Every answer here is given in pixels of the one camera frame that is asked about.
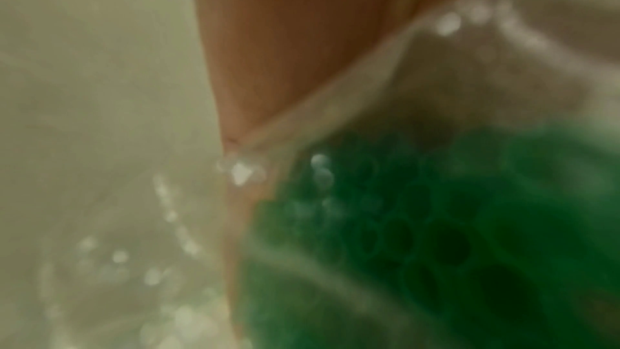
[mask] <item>beige surface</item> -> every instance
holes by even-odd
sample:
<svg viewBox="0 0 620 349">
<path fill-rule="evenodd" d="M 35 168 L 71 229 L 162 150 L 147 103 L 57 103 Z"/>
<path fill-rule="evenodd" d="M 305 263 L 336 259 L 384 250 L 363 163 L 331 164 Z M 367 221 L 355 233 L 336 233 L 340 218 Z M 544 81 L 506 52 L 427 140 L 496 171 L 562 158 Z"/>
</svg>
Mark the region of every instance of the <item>beige surface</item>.
<svg viewBox="0 0 620 349">
<path fill-rule="evenodd" d="M 192 0 L 0 0 L 0 136 L 0 347 L 48 348 L 41 236 L 171 150 L 219 151 Z"/>
</svg>

